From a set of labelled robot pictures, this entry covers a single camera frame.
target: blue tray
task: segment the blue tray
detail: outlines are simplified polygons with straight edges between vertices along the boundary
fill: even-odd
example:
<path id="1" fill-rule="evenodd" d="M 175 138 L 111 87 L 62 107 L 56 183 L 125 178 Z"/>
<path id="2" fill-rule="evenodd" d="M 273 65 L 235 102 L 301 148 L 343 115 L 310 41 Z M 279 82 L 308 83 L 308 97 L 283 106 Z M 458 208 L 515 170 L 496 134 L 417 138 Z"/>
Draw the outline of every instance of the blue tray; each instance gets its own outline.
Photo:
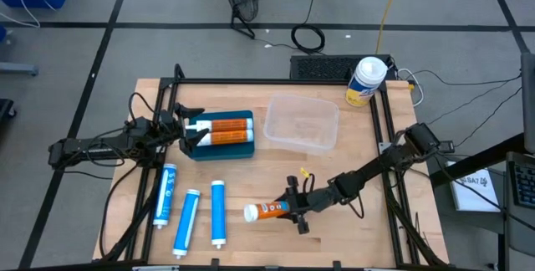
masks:
<path id="1" fill-rule="evenodd" d="M 231 120 L 240 118 L 251 118 L 252 111 L 228 111 L 228 112 L 213 112 L 203 113 L 197 117 L 190 119 L 190 125 L 194 125 L 199 120 Z M 193 149 L 191 159 L 194 161 L 214 161 L 225 159 L 241 159 L 251 158 L 254 154 L 254 141 L 242 144 L 224 145 L 224 146 L 198 146 Z"/>

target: white paper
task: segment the white paper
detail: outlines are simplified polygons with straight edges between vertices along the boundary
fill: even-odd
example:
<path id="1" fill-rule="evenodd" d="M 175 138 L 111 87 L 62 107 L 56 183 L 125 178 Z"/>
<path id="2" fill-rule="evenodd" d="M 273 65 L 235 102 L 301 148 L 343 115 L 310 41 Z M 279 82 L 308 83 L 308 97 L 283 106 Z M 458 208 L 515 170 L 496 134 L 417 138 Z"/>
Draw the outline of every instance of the white paper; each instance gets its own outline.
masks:
<path id="1" fill-rule="evenodd" d="M 455 164 L 453 161 L 448 161 L 448 166 Z M 487 169 L 482 169 L 457 179 L 460 183 L 471 187 L 477 192 L 481 193 L 485 198 L 491 202 L 498 204 L 496 192 L 492 185 L 491 176 Z M 453 193 L 453 200 L 457 211 L 463 212 L 500 212 L 500 210 L 487 201 L 483 200 L 476 193 L 465 188 L 464 186 L 451 182 L 451 191 Z"/>

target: wooden tabletop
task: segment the wooden tabletop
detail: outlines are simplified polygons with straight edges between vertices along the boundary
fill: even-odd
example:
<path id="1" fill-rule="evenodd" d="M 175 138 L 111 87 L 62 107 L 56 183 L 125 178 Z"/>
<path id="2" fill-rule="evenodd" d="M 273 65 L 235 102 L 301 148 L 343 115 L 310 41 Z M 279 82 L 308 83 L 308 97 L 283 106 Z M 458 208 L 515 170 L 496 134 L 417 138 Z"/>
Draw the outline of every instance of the wooden tabletop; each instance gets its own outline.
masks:
<path id="1" fill-rule="evenodd" d="M 140 79 L 135 90 L 149 103 L 155 103 L 158 82 L 158 79 Z M 388 82 L 388 91 L 395 129 L 413 125 L 416 118 L 407 83 Z M 286 176 L 294 175 L 302 181 L 301 167 L 316 175 L 316 187 L 324 187 L 329 178 L 340 172 L 356 170 L 377 157 L 369 106 L 355 108 L 348 105 L 344 92 L 345 86 L 327 85 L 180 84 L 176 100 L 187 107 L 203 107 L 206 112 L 251 110 L 256 150 L 251 159 L 196 162 L 182 154 L 176 144 L 169 148 L 166 162 L 178 165 L 178 181 L 169 225 L 161 230 L 155 229 L 149 263 L 209 265 L 212 258 L 219 258 L 221 265 L 233 266 L 331 267 L 334 260 L 339 260 L 344 267 L 394 267 L 380 176 L 366 183 L 361 192 L 364 219 L 357 218 L 348 206 L 332 206 L 321 213 L 309 212 L 306 218 L 310 233 L 299 235 L 296 225 L 288 220 L 245 223 L 243 218 L 244 205 L 270 202 L 281 196 L 287 186 Z M 339 107 L 335 148 L 321 156 L 275 148 L 262 133 L 269 101 L 274 94 L 301 95 L 334 102 Z M 136 116 L 151 118 L 151 113 L 138 98 L 135 98 L 133 108 Z M 380 118 L 384 119 L 381 108 Z M 114 182 L 133 165 L 131 162 L 118 167 Z M 427 173 L 424 164 L 414 165 L 414 168 Z M 140 170 L 127 177 L 111 198 L 104 231 L 107 251 L 131 221 L 139 179 Z M 211 245 L 210 194 L 213 180 L 226 183 L 227 244 L 221 250 Z M 448 261 L 429 179 L 407 172 L 405 183 L 413 221 L 418 212 L 422 236 L 425 235 L 439 258 Z M 201 192 L 201 200 L 188 254 L 177 260 L 171 251 L 186 190 L 191 188 Z M 399 232 L 404 258 L 409 262 L 409 251 L 404 242 L 406 235 L 403 229 Z M 135 257 L 140 256 L 144 233 L 145 224 L 142 224 Z M 99 257 L 97 250 L 94 256 Z"/>

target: clear plastic container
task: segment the clear plastic container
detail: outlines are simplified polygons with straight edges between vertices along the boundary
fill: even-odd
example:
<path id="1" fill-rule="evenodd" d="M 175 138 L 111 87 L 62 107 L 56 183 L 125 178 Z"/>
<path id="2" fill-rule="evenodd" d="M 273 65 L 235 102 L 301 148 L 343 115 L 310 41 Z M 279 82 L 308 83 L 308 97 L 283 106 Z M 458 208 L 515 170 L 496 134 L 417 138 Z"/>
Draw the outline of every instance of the clear plastic container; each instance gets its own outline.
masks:
<path id="1" fill-rule="evenodd" d="M 264 135 L 276 147 L 310 154 L 334 148 L 339 109 L 335 103 L 296 95 L 274 95 Z"/>

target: desk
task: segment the desk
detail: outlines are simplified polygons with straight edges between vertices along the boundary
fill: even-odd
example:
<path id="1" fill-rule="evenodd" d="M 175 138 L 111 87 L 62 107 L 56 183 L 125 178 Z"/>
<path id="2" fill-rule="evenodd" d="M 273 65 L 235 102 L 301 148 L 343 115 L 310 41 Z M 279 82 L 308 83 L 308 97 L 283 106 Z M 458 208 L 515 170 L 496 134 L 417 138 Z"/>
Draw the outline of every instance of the desk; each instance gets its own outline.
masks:
<path id="1" fill-rule="evenodd" d="M 144 95 L 149 103 L 155 103 L 158 85 L 158 79 L 140 79 L 135 91 Z M 396 81 L 387 85 L 395 129 L 414 124 L 415 113 L 407 83 Z M 288 220 L 245 223 L 243 219 L 245 204 L 270 202 L 279 197 L 287 186 L 286 176 L 295 175 L 302 180 L 299 173 L 301 166 L 316 175 L 316 187 L 321 187 L 340 172 L 358 169 L 377 157 L 370 108 L 348 105 L 344 91 L 343 85 L 181 83 L 177 101 L 188 107 L 203 107 L 207 112 L 252 110 L 256 152 L 252 159 L 195 162 L 184 156 L 177 145 L 168 149 L 166 162 L 178 165 L 178 181 L 169 225 L 161 230 L 155 229 L 153 233 L 149 263 L 208 265 L 212 258 L 219 258 L 224 266 L 332 267 L 333 261 L 338 260 L 344 267 L 394 267 L 380 176 L 368 182 L 361 192 L 365 210 L 362 220 L 347 206 L 333 206 L 321 213 L 310 212 L 307 215 L 310 233 L 299 235 L 296 226 Z M 276 93 L 334 102 L 339 107 L 339 133 L 335 148 L 322 156 L 272 148 L 262 129 L 270 98 Z M 136 116 L 151 118 L 149 110 L 137 98 L 133 111 Z M 133 162 L 118 167 L 114 182 L 132 166 Z M 427 172 L 425 164 L 414 165 L 414 168 Z M 140 171 L 134 172 L 117 187 L 111 198 L 104 231 L 108 251 L 130 223 L 139 180 Z M 219 251 L 211 245 L 210 236 L 212 180 L 223 180 L 227 187 L 227 245 Z M 431 248 L 439 258 L 448 261 L 430 181 L 407 172 L 405 183 L 413 219 L 418 212 L 420 230 L 425 233 Z M 188 188 L 201 191 L 201 200 L 188 254 L 179 261 L 171 250 Z M 136 240 L 135 258 L 140 256 L 144 231 L 145 225 L 142 224 Z M 400 230 L 400 239 L 405 261 L 409 262 L 403 229 Z M 96 258 L 99 257 L 97 249 L 94 252 Z"/>

